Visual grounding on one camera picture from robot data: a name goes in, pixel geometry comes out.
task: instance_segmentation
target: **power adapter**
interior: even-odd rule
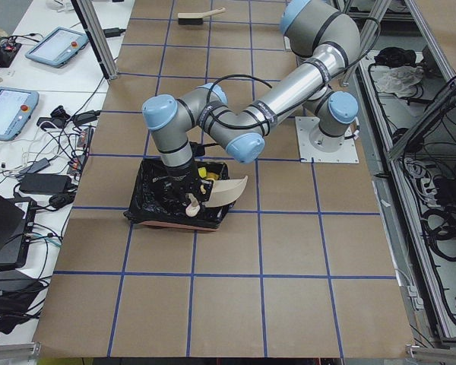
[[[74,201],[74,193],[71,194],[56,194],[49,198],[49,204],[54,209],[61,209]]]
[[[122,29],[122,28],[118,28],[118,27],[103,29],[105,38],[120,37],[125,31],[126,31],[126,29]]]
[[[98,115],[101,113],[100,110],[88,110],[87,112],[77,114],[73,116],[73,124],[77,127],[83,124],[94,122],[98,119]]]

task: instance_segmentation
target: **brown paper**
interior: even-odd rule
[[[121,75],[109,87],[109,113],[100,118],[36,332],[42,355],[405,356],[412,335],[360,146],[359,165],[300,163],[288,119],[267,138],[260,161],[226,159],[230,177],[249,182],[217,232],[132,227],[123,217],[144,149],[158,154],[151,140],[146,146],[139,113],[147,98],[179,97],[252,67],[278,79],[296,66],[277,32],[282,2],[215,0],[227,8],[217,20],[242,23],[212,23],[210,46],[241,49],[209,52],[210,24],[181,27],[176,13],[210,2],[172,5],[134,6],[125,42],[137,46],[123,46],[118,65],[145,75]],[[251,35],[250,14],[272,24],[254,24]],[[259,47],[253,54],[251,42]],[[238,110],[266,90],[226,82]],[[199,129],[189,137],[200,141]],[[208,148],[206,160],[225,156]]]

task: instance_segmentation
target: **silver arm segment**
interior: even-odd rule
[[[292,0],[280,31],[289,37],[292,51],[306,60],[240,114],[230,110],[222,89],[212,84],[177,100],[170,95],[152,97],[142,106],[174,189],[187,205],[188,194],[199,202],[209,199],[196,169],[189,129],[199,126],[237,161],[250,163],[262,152],[263,137],[301,104],[321,116],[319,129],[328,138],[344,135],[354,120],[354,98],[327,88],[332,75],[358,57],[359,31],[351,18],[322,0]]]

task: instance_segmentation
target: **blue tape grid line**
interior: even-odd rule
[[[252,32],[252,3],[249,2],[249,29],[250,29],[250,67],[252,76],[255,75],[253,59],[253,32]],[[252,80],[252,99],[255,100],[255,81]],[[261,215],[260,215],[260,176],[258,173],[258,160],[255,160],[255,188],[257,195],[257,234],[258,234],[258,265],[260,267],[260,308],[261,308],[261,333],[264,357],[268,357],[267,322],[265,318],[265,290],[264,290],[264,258],[262,251]]]
[[[270,278],[270,279],[322,279],[322,280],[396,280],[393,275],[298,275],[298,274],[213,274],[207,272],[143,272],[143,271],[69,271],[55,270],[55,275],[99,275],[99,276],[157,276],[177,278]]]
[[[74,206],[73,209],[78,210],[110,210],[110,211],[126,211],[128,207],[106,207],[106,206]],[[371,216],[379,217],[380,213],[373,212],[358,212],[358,211],[264,211],[262,209],[257,210],[230,210],[230,214],[291,214],[291,215],[362,215],[362,216]]]
[[[196,246],[198,241],[198,232],[195,231],[195,236],[192,242],[192,262],[191,262],[191,282],[189,283],[189,307],[188,307],[188,336],[185,346],[186,357],[191,356],[191,333],[192,333],[192,302],[195,292],[195,266],[196,266]]]
[[[251,67],[252,67],[252,75],[254,74],[254,59],[253,59],[253,51],[269,51],[269,52],[284,52],[283,49],[255,49],[253,48],[253,38],[252,38],[252,25],[253,24],[263,24],[263,25],[276,25],[270,23],[252,23],[252,4],[249,3],[249,27],[250,27],[250,56],[251,56]],[[163,46],[163,53],[160,62],[160,69],[158,75],[145,75],[145,74],[134,74],[128,72],[121,72],[123,75],[136,75],[136,76],[145,76],[145,77],[156,77],[157,78],[157,86],[155,94],[158,94],[159,87],[160,87],[160,79],[163,77],[162,74],[162,67],[163,67],[163,60],[166,53],[166,48],[168,46],[175,46],[175,45],[167,45],[167,40],[169,36],[169,28],[171,25],[172,16],[173,16],[173,9],[174,9],[175,1],[173,1],[171,10],[170,10],[170,19],[149,19],[149,18],[132,18],[132,20],[162,20],[162,21],[169,21],[167,31],[166,31],[166,38],[163,45],[154,45],[154,44],[129,44],[126,43],[124,46]],[[216,80],[216,78],[209,78],[208,77],[208,69],[209,69],[209,50],[210,48],[216,49],[246,49],[242,47],[211,47],[210,45],[210,38],[211,38],[211,22],[214,23],[234,23],[234,24],[247,24],[246,22],[237,22],[237,21],[212,21],[209,20],[209,32],[208,32],[208,44],[207,47],[204,46],[177,46],[179,48],[207,48],[207,58],[206,58],[206,74],[204,78],[198,77],[173,77],[173,76],[165,76],[166,78],[194,78],[207,82],[208,80]],[[255,99],[255,83],[252,81],[252,96]],[[112,111],[112,110],[105,110],[105,113],[131,113],[131,114],[139,114],[139,111]],[[144,155],[123,155],[123,154],[91,154],[92,156],[101,156],[101,157],[137,157],[142,158],[147,156],[147,149],[149,143],[149,134],[147,134],[147,140],[144,146]],[[284,160],[284,159],[260,159],[260,160],[278,160],[278,161],[299,161],[299,160]],[[259,190],[259,173],[258,173],[258,160],[255,161],[255,178],[256,178],[256,194],[257,194],[257,210],[256,211],[236,211],[233,210],[230,213],[256,213],[257,214],[257,225],[258,225],[258,252],[259,252],[259,274],[258,275],[244,275],[244,274],[209,274],[209,273],[195,273],[195,260],[196,260],[196,243],[197,243],[197,232],[194,234],[193,238],[193,250],[192,250],[192,266],[190,273],[169,273],[169,272],[130,272],[126,271],[126,265],[128,261],[128,251],[131,243],[131,235],[133,231],[133,224],[130,225],[130,229],[128,232],[128,241],[127,246],[125,248],[125,257],[122,266],[122,271],[54,271],[55,274],[59,275],[119,275],[120,282],[119,282],[119,291],[117,295],[116,301],[116,308],[113,316],[112,321],[112,330],[110,333],[109,339],[109,347],[107,356],[111,356],[112,352],[112,345],[115,337],[115,330],[116,330],[116,322],[119,313],[119,306],[121,302],[121,295],[122,295],[122,286],[125,276],[164,276],[164,277],[181,277],[181,278],[190,278],[190,288],[189,288],[189,303],[188,303],[188,328],[187,328],[187,341],[186,341],[186,357],[189,357],[191,354],[191,337],[192,337],[192,306],[193,306],[193,296],[194,296],[194,287],[195,287],[195,278],[196,277],[204,277],[204,278],[259,278],[260,280],[260,291],[261,291],[261,322],[262,322],[262,334],[263,334],[263,351],[264,357],[268,356],[268,345],[267,345],[267,329],[266,329],[266,318],[265,318],[265,305],[264,305],[264,278],[289,278],[289,279],[322,279],[328,280],[329,291],[331,296],[331,305],[333,310],[334,316],[334,324],[337,333],[337,343],[340,352],[340,357],[344,357],[343,346],[341,343],[340,337],[340,330],[339,324],[337,320],[337,312],[336,312],[336,305],[334,301],[334,292],[332,287],[332,280],[395,280],[395,276],[345,276],[345,275],[337,275],[332,276],[329,261],[328,261],[328,252],[325,243],[325,233],[324,233],[324,226],[322,222],[322,216],[325,214],[331,215],[379,215],[379,213],[372,213],[372,212],[322,212],[319,196],[318,196],[318,187],[317,187],[317,179],[315,175],[315,168],[314,163],[311,164],[312,169],[312,177],[314,181],[315,187],[315,195],[316,195],[316,203],[318,211],[308,211],[308,212],[297,212],[297,211],[262,211],[260,205],[260,190]],[[109,210],[125,210],[126,207],[74,207],[75,209],[109,209]],[[263,269],[263,252],[262,252],[262,233],[261,233],[261,215],[262,214],[313,214],[318,215],[320,229],[321,229],[321,241],[323,244],[324,254],[325,254],[325,264],[326,264],[326,275],[274,275],[274,274],[265,274]]]
[[[154,75],[154,74],[143,74],[141,72],[125,72],[119,71],[119,75],[129,75],[129,76],[140,76],[143,78],[178,78],[178,79],[188,79],[188,80],[199,80],[199,81],[216,81],[218,78],[206,78],[203,76],[182,76],[182,75]],[[235,81],[244,81],[244,82],[252,82],[251,80],[247,80],[246,78],[231,78],[230,80]],[[279,82],[280,79],[278,78],[268,78],[265,79],[266,82]]]
[[[334,327],[336,329],[337,346],[338,346],[338,349],[340,352],[340,358],[344,358],[343,345],[341,343],[340,325],[337,321],[336,303],[334,301],[333,283],[331,280],[331,270],[329,267],[328,248],[326,247],[325,228],[324,228],[323,221],[322,221],[321,203],[319,201],[319,193],[318,193],[318,179],[317,179],[316,171],[314,168],[314,161],[311,162],[311,172],[312,172],[312,181],[314,183],[316,206],[318,207],[319,228],[321,229],[321,241],[322,241],[323,251],[325,254],[326,272],[328,274],[329,296],[331,299],[331,307],[333,309]]]
[[[90,156],[98,156],[98,157],[129,157],[129,158],[160,158],[160,156],[152,155],[152,154],[101,154],[101,153],[90,153]],[[200,160],[235,160],[233,157],[226,156],[226,157],[218,157],[218,156],[203,156],[200,157]],[[268,157],[261,157],[258,158],[259,161],[268,161],[268,162],[301,162],[299,158],[268,158]]]
[[[161,47],[161,44],[154,43],[123,43],[128,47]],[[184,46],[180,44],[166,44],[166,47],[173,48],[198,48],[198,49],[230,49],[238,51],[264,51],[264,52],[286,52],[283,48],[248,48],[248,47],[229,47],[229,46]]]
[[[112,355],[113,340],[115,338],[115,330],[116,330],[116,320],[118,319],[118,315],[119,315],[120,300],[122,298],[123,280],[125,279],[125,271],[127,268],[127,261],[128,261],[128,251],[130,250],[130,241],[131,241],[131,234],[133,232],[133,229],[134,229],[134,225],[130,224],[130,229],[128,230],[127,246],[125,247],[125,255],[123,257],[122,271],[119,272],[119,275],[120,275],[119,292],[116,296],[116,305],[115,305],[115,312],[113,313],[112,330],[111,330],[110,336],[109,336],[108,351],[107,351],[108,357],[110,357]]]
[[[131,21],[171,21],[172,19],[166,19],[164,17],[131,17]],[[222,23],[222,24],[250,24],[248,21],[211,21],[213,23]],[[278,23],[263,23],[263,22],[253,22],[255,25],[278,25]]]
[[[210,10],[213,9],[213,0],[210,1]],[[206,72],[204,73],[204,83],[207,83],[208,69],[210,66],[210,44],[211,44],[211,17],[208,20],[207,31],[207,51],[206,51]],[[204,131],[201,130],[201,144],[203,144]],[[192,263],[191,263],[191,280],[189,283],[189,304],[188,304],[188,335],[186,339],[185,355],[191,356],[191,337],[192,337],[192,306],[195,292],[195,265],[196,265],[196,246],[198,241],[198,231],[195,230],[192,244]]]

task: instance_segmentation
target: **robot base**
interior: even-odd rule
[[[316,163],[359,163],[358,154],[356,153],[355,141],[345,139],[340,148],[335,152],[324,152],[314,147],[309,140],[309,134],[319,122],[319,118],[308,116],[296,117],[297,141],[299,143],[299,156],[301,162]]]

